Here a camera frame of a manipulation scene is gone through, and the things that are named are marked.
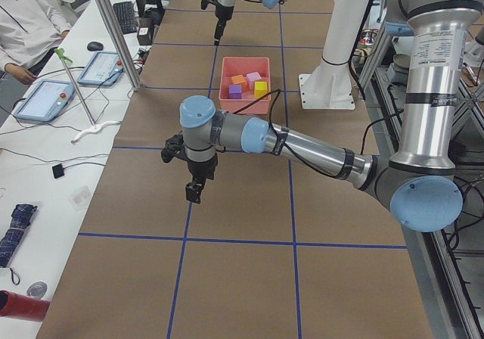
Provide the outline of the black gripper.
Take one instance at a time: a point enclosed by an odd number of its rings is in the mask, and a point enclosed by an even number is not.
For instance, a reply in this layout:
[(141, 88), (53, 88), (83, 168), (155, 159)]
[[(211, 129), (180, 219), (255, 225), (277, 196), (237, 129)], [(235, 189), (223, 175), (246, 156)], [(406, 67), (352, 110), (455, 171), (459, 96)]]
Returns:
[(214, 180), (218, 164), (215, 146), (209, 145), (202, 150), (189, 148), (180, 133), (165, 141), (160, 155), (164, 163), (171, 162), (173, 158), (178, 158), (187, 163), (193, 179), (185, 186), (185, 197), (187, 201), (199, 204), (206, 179)]
[(214, 45), (219, 45), (223, 37), (226, 23), (232, 18), (234, 12), (234, 0), (201, 0), (201, 8), (205, 10), (208, 5), (216, 7), (215, 15), (218, 18), (214, 32)]

